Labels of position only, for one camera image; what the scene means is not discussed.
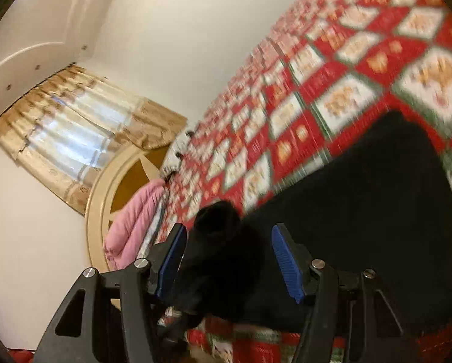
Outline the grey patterned pillow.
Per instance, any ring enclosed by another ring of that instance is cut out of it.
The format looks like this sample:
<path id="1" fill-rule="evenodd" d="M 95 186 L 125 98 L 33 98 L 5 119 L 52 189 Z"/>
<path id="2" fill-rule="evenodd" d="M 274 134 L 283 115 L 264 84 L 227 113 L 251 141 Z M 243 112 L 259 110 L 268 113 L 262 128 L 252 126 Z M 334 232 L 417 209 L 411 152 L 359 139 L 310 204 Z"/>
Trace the grey patterned pillow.
<path id="1" fill-rule="evenodd" d="M 142 245 L 139 248 L 139 251 L 136 255 L 136 259 L 147 257 L 149 252 L 151 251 L 151 248 L 155 244 L 159 233 L 159 229 L 165 217 L 165 208 L 167 206 L 168 200 L 169 200 L 169 190 L 165 189 L 164 194 L 159 199 L 156 212 L 143 238 Z"/>

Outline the red christmas patchwork bedspread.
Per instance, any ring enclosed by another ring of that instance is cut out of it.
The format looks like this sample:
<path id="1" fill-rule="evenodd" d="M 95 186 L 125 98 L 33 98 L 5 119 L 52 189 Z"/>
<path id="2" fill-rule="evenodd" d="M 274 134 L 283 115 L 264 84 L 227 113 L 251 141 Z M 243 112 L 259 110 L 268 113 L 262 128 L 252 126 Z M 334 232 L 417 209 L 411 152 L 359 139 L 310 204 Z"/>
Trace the red christmas patchwork bedspread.
<path id="1" fill-rule="evenodd" d="M 219 201 L 248 215 L 351 148 L 389 112 L 420 126 L 452 190 L 452 13 L 443 0 L 297 0 L 195 128 L 159 233 Z M 221 362 L 288 362 L 301 331 L 179 311 L 170 338 Z M 413 333 L 417 362 L 452 361 L 452 321 Z"/>

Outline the cream round headboard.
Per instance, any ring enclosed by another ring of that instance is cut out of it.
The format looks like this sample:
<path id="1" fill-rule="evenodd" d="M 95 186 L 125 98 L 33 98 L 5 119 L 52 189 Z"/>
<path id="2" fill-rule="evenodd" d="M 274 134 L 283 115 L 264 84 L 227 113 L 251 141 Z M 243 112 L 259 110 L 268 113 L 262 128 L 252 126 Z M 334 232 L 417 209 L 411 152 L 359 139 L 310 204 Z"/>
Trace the cream round headboard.
<path id="1" fill-rule="evenodd" d="M 103 243 L 114 218 L 139 188 L 159 177 L 168 147 L 145 151 L 128 144 L 99 173 L 87 201 L 85 230 L 90 265 L 110 270 Z"/>

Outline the black pants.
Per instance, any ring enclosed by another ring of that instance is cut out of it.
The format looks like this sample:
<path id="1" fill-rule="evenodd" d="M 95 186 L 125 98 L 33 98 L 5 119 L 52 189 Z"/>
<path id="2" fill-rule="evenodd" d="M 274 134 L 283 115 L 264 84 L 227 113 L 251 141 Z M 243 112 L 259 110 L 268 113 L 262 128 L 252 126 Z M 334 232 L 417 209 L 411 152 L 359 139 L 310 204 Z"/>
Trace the black pants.
<path id="1" fill-rule="evenodd" d="M 202 208 L 169 302 L 179 311 L 282 332 L 307 310 L 289 296 L 271 247 L 293 240 L 336 270 L 372 269 L 413 333 L 452 321 L 452 190 L 424 130 L 389 112 L 344 154 L 245 216 Z"/>

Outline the beige window curtain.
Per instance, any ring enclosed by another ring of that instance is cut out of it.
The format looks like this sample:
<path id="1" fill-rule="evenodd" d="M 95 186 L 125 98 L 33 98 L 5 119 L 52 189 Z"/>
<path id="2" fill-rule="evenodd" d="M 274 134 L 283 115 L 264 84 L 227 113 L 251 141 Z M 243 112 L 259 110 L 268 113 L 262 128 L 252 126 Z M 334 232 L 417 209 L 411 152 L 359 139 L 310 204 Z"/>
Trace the beige window curtain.
<path id="1" fill-rule="evenodd" d="M 70 65 L 0 116 L 0 146 L 80 214 L 99 173 L 129 144 L 149 151 L 173 142 L 187 118 Z"/>

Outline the white patterned pillow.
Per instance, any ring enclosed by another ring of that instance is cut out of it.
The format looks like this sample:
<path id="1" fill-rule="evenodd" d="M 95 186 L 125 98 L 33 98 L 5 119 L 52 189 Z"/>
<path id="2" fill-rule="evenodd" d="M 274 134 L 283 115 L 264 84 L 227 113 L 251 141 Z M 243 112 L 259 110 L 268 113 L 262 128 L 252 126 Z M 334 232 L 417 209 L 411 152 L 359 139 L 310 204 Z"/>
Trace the white patterned pillow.
<path id="1" fill-rule="evenodd" d="M 182 130 L 173 140 L 159 169 L 159 176 L 167 179 L 173 172 L 178 172 L 182 159 L 188 150 L 188 144 L 194 135 L 191 128 Z"/>

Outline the folded pink blanket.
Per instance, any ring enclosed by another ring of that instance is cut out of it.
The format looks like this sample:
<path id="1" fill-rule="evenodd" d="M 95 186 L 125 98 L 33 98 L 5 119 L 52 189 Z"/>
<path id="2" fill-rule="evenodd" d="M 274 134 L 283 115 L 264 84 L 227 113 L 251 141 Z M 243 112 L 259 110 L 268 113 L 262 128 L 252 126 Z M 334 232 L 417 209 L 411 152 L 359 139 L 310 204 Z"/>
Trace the folded pink blanket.
<path id="1" fill-rule="evenodd" d="M 111 270 L 121 270 L 135 260 L 164 193 L 165 181 L 153 179 L 115 217 L 103 246 Z"/>

